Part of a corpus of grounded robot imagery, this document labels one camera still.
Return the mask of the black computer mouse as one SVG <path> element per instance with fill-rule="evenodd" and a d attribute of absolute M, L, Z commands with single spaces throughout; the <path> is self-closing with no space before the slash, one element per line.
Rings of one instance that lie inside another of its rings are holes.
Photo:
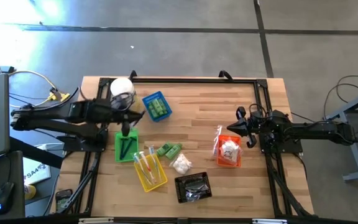
<path fill-rule="evenodd" d="M 12 207 L 15 183 L 6 182 L 0 187 L 0 215 L 7 213 Z"/>

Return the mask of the black handheld device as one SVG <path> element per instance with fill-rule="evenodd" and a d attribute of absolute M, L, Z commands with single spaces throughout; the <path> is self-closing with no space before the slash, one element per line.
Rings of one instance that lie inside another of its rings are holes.
<path fill-rule="evenodd" d="M 73 194 L 72 189 L 58 191 L 55 194 L 55 210 L 58 211 L 59 209 L 63 208 L 63 205 L 72 196 L 72 194 Z"/>

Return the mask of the yellow slotted plastic basket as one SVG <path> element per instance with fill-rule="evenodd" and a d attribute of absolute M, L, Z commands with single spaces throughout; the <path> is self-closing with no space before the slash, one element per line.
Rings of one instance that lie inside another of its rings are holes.
<path fill-rule="evenodd" d="M 149 178 L 149 180 L 151 181 L 152 184 L 149 184 L 146 180 L 146 178 L 144 177 L 140 167 L 139 167 L 139 164 L 136 163 L 134 161 L 134 167 L 135 167 L 135 170 L 137 172 L 137 175 L 138 175 L 138 178 L 140 180 L 140 183 L 141 183 L 141 186 L 143 187 L 144 191 L 145 192 L 150 192 L 152 190 L 155 190 L 157 189 L 158 187 L 161 187 L 163 184 L 166 184 L 167 183 L 167 176 L 165 175 L 165 171 L 157 157 L 156 154 L 154 154 L 154 158 L 155 160 L 157 161 L 157 164 L 158 164 L 158 168 L 159 168 L 159 171 L 160 171 L 160 174 L 161 174 L 161 179 L 158 179 L 158 173 L 157 173 L 157 170 L 155 168 L 155 164 L 153 162 L 153 159 L 152 159 L 152 156 L 150 154 L 148 155 L 145 155 L 146 158 L 147 158 L 147 161 L 149 163 L 149 166 L 152 170 L 152 174 L 155 178 L 155 183 L 152 183 L 151 179 L 150 179 L 150 174 L 148 172 L 148 170 L 146 169 L 146 166 L 144 164 L 144 161 L 142 160 L 141 156 L 140 156 L 140 153 L 138 152 L 138 157 L 140 159 L 140 162 L 142 164 L 142 167 L 144 168 L 144 171 L 145 173 L 147 174 L 147 177 Z"/>

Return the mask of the Lysol wipes canister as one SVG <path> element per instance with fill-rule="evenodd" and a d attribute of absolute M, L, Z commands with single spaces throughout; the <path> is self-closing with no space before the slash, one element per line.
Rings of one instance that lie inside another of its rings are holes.
<path fill-rule="evenodd" d="M 115 110 L 142 112 L 142 105 L 137 96 L 134 84 L 125 77 L 115 79 L 110 86 L 111 107 Z"/>

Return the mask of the black aluminium table frame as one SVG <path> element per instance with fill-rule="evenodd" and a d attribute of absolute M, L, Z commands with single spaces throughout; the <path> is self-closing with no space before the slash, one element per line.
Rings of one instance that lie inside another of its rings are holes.
<path fill-rule="evenodd" d="M 94 217 L 195 217 L 272 218 L 274 216 L 265 157 L 260 149 L 242 148 L 238 168 L 219 166 L 213 156 L 218 126 L 236 120 L 239 106 L 264 104 L 264 91 L 258 80 L 237 78 L 139 78 L 139 96 L 162 92 L 172 114 L 159 122 L 145 115 L 137 124 L 139 147 L 159 147 L 180 143 L 192 163 L 192 174 L 205 172 L 212 196 L 196 202 L 179 203 L 175 188 L 178 173 L 167 158 L 160 162 L 166 183 L 146 192 L 131 162 L 116 162 L 114 140 L 119 127 L 109 127 L 106 150 L 101 155 L 91 215 Z"/>

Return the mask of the black slotted plastic basket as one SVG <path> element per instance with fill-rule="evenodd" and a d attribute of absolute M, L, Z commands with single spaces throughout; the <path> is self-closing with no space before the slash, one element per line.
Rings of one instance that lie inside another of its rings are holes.
<path fill-rule="evenodd" d="M 187 203 L 185 199 L 186 190 L 184 188 L 183 182 L 185 180 L 193 180 L 193 179 L 203 179 L 206 182 L 207 186 L 209 187 L 209 190 L 204 192 L 204 195 L 200 198 L 200 200 L 204 198 L 212 197 L 212 191 L 211 191 L 211 186 L 209 184 L 208 175 L 206 172 L 200 172 L 197 174 L 190 174 L 190 175 L 185 175 L 182 177 L 175 178 L 175 188 L 177 192 L 178 203 Z"/>

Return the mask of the black hair ties bag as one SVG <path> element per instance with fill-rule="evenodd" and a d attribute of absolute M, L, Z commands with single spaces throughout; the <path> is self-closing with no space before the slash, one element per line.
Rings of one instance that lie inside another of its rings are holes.
<path fill-rule="evenodd" d="M 189 189 L 185 191 L 186 202 L 195 202 L 204 195 L 204 190 Z"/>
<path fill-rule="evenodd" d="M 209 187 L 203 179 L 185 180 L 183 185 L 188 192 L 206 192 L 209 190 Z"/>

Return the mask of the red toothbrush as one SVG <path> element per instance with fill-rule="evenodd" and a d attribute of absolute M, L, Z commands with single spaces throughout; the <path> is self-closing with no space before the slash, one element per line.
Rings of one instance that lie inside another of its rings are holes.
<path fill-rule="evenodd" d="M 146 169 L 148 170 L 148 172 L 150 174 L 150 179 L 151 179 L 152 183 L 155 183 L 155 178 L 154 178 L 154 176 L 152 174 L 152 170 L 151 170 L 151 168 L 149 166 L 149 163 L 148 163 L 147 158 L 146 158 L 146 156 L 144 154 L 144 151 L 140 151 L 139 153 L 140 153 L 140 156 L 141 156 L 142 160 L 144 161 Z"/>

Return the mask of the grey metal table frame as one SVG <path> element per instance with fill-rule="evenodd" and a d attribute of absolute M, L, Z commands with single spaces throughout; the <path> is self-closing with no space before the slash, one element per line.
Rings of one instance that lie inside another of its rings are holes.
<path fill-rule="evenodd" d="M 328 102 L 328 98 L 329 98 L 331 92 L 333 90 L 335 90 L 338 86 L 340 86 L 340 84 L 332 87 L 326 96 L 326 99 L 325 99 L 324 105 L 323 105 L 323 115 L 324 115 L 323 120 L 324 121 L 332 121 L 332 120 L 338 118 L 344 124 L 348 124 L 347 114 L 350 113 L 351 111 L 352 112 L 357 111 L 358 97 L 356 99 L 348 102 L 345 106 L 343 106 L 342 108 L 339 108 L 338 110 L 333 112 L 331 115 L 326 114 L 326 104 Z M 354 131 L 354 128 L 350 127 L 349 131 L 344 131 L 344 133 L 340 134 L 339 137 L 341 137 L 341 139 L 344 140 L 344 142 L 346 142 L 346 143 L 348 143 L 348 145 L 350 145 L 352 154 L 354 156 L 354 160 L 355 160 L 357 168 L 358 168 L 358 146 L 357 146 L 358 139 L 356 136 L 356 132 Z M 351 181 L 351 180 L 357 180 L 358 179 L 358 171 L 344 175 L 342 178 L 345 182 Z"/>

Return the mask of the black diagonal desk bar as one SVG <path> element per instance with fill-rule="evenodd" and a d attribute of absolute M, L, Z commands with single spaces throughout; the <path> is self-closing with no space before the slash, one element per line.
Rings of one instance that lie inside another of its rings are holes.
<path fill-rule="evenodd" d="M 21 151 L 24 157 L 57 169 L 60 169 L 62 166 L 63 158 L 51 152 L 41 150 L 13 137 L 10 137 L 9 144 L 11 152 Z"/>

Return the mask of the silver bracket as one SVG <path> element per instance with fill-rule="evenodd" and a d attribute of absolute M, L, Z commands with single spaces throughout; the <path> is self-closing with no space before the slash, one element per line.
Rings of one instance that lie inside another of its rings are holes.
<path fill-rule="evenodd" d="M 112 223 L 114 223 L 114 219 L 106 218 L 106 217 L 81 218 L 78 220 L 78 224 L 112 224 Z"/>
<path fill-rule="evenodd" d="M 252 224 L 288 224 L 288 222 L 283 219 L 253 218 Z"/>

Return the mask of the small yellow bottle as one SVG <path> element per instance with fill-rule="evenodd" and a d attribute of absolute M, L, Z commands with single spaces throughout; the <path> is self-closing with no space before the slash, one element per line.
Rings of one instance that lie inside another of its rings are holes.
<path fill-rule="evenodd" d="M 24 185 L 24 198 L 25 200 L 30 200 L 35 197 L 37 189 L 33 185 Z"/>

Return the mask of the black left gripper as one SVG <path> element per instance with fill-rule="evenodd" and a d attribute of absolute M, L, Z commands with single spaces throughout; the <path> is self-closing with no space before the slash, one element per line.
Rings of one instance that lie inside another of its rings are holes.
<path fill-rule="evenodd" d="M 121 132 L 123 136 L 128 136 L 131 123 L 138 123 L 144 116 L 145 111 L 132 111 L 135 118 L 132 118 L 129 108 L 134 103 L 134 97 L 131 93 L 119 93 L 118 95 L 111 95 L 109 100 L 110 107 L 117 122 L 121 123 Z"/>

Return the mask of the dark blue toothbrush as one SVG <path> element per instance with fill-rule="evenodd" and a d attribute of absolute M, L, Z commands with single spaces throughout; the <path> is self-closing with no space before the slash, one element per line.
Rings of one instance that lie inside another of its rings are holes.
<path fill-rule="evenodd" d="M 140 159 L 138 157 L 138 153 L 136 153 L 136 152 L 134 153 L 134 161 L 139 164 L 139 167 L 140 167 L 144 177 L 146 178 L 147 182 L 149 184 L 152 184 L 151 181 L 149 180 L 149 178 L 147 177 L 147 174 L 145 173 L 144 168 L 142 167 L 142 164 L 141 164 Z"/>

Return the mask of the white printed booklet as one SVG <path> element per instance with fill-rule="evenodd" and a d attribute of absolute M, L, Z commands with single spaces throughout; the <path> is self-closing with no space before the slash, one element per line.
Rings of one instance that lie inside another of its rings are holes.
<path fill-rule="evenodd" d="M 50 166 L 24 157 L 23 176 L 26 185 L 32 185 L 47 180 L 51 178 Z"/>

